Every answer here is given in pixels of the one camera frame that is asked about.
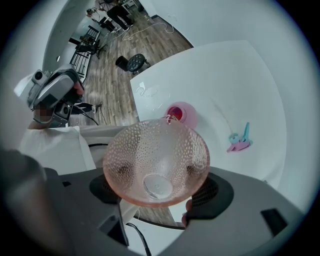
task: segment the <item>wire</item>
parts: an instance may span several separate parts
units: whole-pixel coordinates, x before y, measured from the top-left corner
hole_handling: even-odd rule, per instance
[[[92,117],[88,116],[86,113],[81,113],[81,115],[84,115],[85,117],[91,119],[92,121],[95,122],[95,124],[98,126],[99,124],[96,122],[96,120],[94,120]]]
[[[139,236],[140,236],[140,238],[141,238],[141,240],[142,240],[142,243],[143,243],[143,246],[144,246],[146,255],[147,255],[147,256],[152,256],[152,255],[151,255],[151,252],[150,252],[150,249],[149,249],[149,247],[148,247],[147,241],[146,241],[144,235],[143,235],[143,234],[140,232],[140,230],[137,228],[137,226],[136,226],[136,225],[133,225],[133,224],[130,223],[130,222],[127,223],[126,225],[129,226],[129,227],[134,228],[134,229],[138,232],[138,234],[139,234]]]
[[[96,143],[96,144],[90,144],[90,145],[88,145],[89,146],[89,148],[91,148],[91,147],[96,147],[96,146],[108,146],[108,144],[105,144],[105,143]]]
[[[93,118],[91,118],[90,116],[87,115],[87,113],[81,108],[81,107],[78,107],[77,105],[73,105],[74,107],[76,107],[77,109],[81,110],[83,113],[81,113],[82,115],[84,115],[85,117],[91,119],[92,121],[95,122],[95,124],[98,126],[99,124],[96,122],[96,120],[94,120]]]
[[[102,108],[101,108],[101,107],[100,107],[100,111],[101,111],[101,115],[102,115],[102,117],[103,117],[103,120],[104,120],[105,124],[108,125],[107,122],[106,122],[104,113],[102,112]]]
[[[113,39],[111,39],[111,40],[109,40],[109,41],[107,41],[107,42],[103,42],[103,46],[105,46],[107,43],[109,43],[109,42],[111,42],[112,40],[115,40],[115,39],[117,39],[118,37],[121,37],[124,33],[125,33],[125,35],[124,35],[124,37],[122,38],[122,41],[126,41],[126,40],[132,40],[133,39],[133,36],[135,35],[135,34],[138,34],[138,33],[140,33],[140,32],[142,32],[142,31],[145,31],[145,30],[147,30],[148,28],[151,28],[152,26],[155,26],[155,25],[158,25],[158,24],[164,24],[165,25],[165,32],[167,32],[168,34],[172,34],[173,32],[175,32],[175,29],[174,29],[174,26],[172,26],[171,25],[171,27],[172,27],[172,32],[169,32],[168,30],[167,30],[167,24],[166,23],[163,23],[163,22],[158,22],[158,23],[156,23],[156,24],[152,24],[151,26],[148,26],[147,28],[145,28],[145,29],[143,29],[143,30],[140,30],[140,31],[138,31],[138,32],[135,32],[135,33],[133,33],[132,35],[127,35],[129,32],[130,32],[130,30],[128,30],[128,31],[124,31],[124,32],[122,32],[120,35],[118,35],[117,37],[115,37],[115,38],[113,38]]]
[[[167,24],[166,23],[163,23],[163,22],[158,22],[158,23],[156,23],[156,24],[152,24],[151,26],[148,26],[147,28],[145,28],[145,29],[143,29],[143,30],[140,30],[140,31],[138,31],[138,32],[135,32],[135,33],[133,33],[132,35],[130,35],[130,36],[128,36],[128,35],[125,35],[123,38],[122,38],[122,41],[126,41],[126,40],[132,40],[133,39],[133,36],[135,35],[135,34],[138,34],[138,33],[140,33],[140,32],[142,32],[142,31],[145,31],[145,30],[147,30],[148,28],[151,28],[152,26],[155,26],[155,25],[158,25],[158,24],[164,24],[165,25],[165,32],[167,32],[168,34],[172,34],[173,32],[175,32],[175,29],[174,29],[174,26],[172,26],[172,32],[169,32],[168,30],[167,30]]]
[[[99,15],[99,21],[98,21],[98,22],[100,22],[100,14],[97,12],[96,8],[94,8],[93,11],[94,11],[96,14]]]
[[[210,101],[211,101],[212,105],[216,108],[216,110],[218,110],[218,112],[223,117],[223,119],[226,121],[226,124],[228,125],[228,127],[230,129],[230,132],[233,134],[234,132],[233,132],[233,130],[231,128],[231,125],[230,125],[228,119],[226,118],[224,112],[222,111],[222,109],[218,106],[218,104],[215,103],[215,101],[212,98],[210,99]]]

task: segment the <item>black chair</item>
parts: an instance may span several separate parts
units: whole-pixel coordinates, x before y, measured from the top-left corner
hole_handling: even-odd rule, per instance
[[[138,53],[132,56],[126,65],[126,69],[132,72],[132,74],[134,75],[139,74],[150,67],[151,67],[150,63],[146,60],[145,56],[143,56],[141,53]]]
[[[96,42],[93,43],[93,45],[90,45],[90,44],[87,44],[87,45],[77,45],[77,47],[75,48],[76,49],[76,52],[77,53],[86,53],[88,52],[89,54],[91,55],[94,55],[96,54],[97,58],[99,59],[99,55],[102,51],[106,51],[104,50],[104,47],[106,45],[103,45],[102,47],[99,47],[99,43],[100,43],[100,39]]]

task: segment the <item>pink cup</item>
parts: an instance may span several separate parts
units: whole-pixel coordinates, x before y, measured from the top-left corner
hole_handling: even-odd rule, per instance
[[[197,111],[190,104],[180,101],[171,104],[165,115],[174,115],[182,124],[195,129],[198,124]]]

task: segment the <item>black cable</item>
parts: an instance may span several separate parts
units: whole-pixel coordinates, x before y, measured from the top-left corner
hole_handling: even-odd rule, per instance
[[[147,255],[147,256],[152,256],[152,255],[151,255],[151,252],[150,252],[150,249],[149,249],[149,247],[148,247],[147,241],[146,241],[144,235],[143,235],[143,234],[140,232],[140,230],[137,228],[137,226],[136,226],[136,225],[133,225],[133,224],[130,223],[130,222],[127,223],[126,225],[129,226],[129,227],[134,228],[134,229],[138,232],[138,234],[139,234],[139,236],[140,236],[140,238],[141,238],[141,240],[142,240],[142,243],[143,243],[143,246],[144,246],[146,255]]]
[[[96,144],[90,144],[90,145],[88,145],[88,146],[89,146],[89,148],[91,148],[91,147],[95,147],[95,146],[108,146],[108,144],[96,143]]]
[[[81,113],[81,115],[84,115],[85,117],[91,119],[92,121],[95,122],[95,124],[98,126],[99,124],[96,122],[96,120],[94,120],[93,118],[91,118],[90,116],[88,116],[86,113]]]
[[[96,120],[94,120],[93,118],[91,118],[90,116],[87,115],[87,113],[81,108],[81,107],[78,107],[77,105],[73,105],[74,107],[76,107],[77,109],[81,110],[83,113],[81,113],[82,115],[84,115],[85,117],[91,119],[92,121],[95,122],[95,124],[98,126],[99,124],[96,122]]]
[[[104,120],[104,122],[105,122],[105,125],[107,125],[105,116],[104,116],[104,114],[102,113],[102,107],[100,107],[100,111],[101,111],[101,115],[102,115],[102,117],[103,117],[103,120]]]

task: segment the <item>black stool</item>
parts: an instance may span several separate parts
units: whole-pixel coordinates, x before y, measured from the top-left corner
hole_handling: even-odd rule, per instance
[[[118,66],[123,71],[128,71],[127,69],[128,62],[129,61],[125,57],[120,56],[119,58],[116,59],[115,65]]]
[[[141,53],[132,56],[126,65],[126,69],[132,72],[134,75],[139,74],[150,67],[150,63],[147,62],[145,56],[143,56]]]

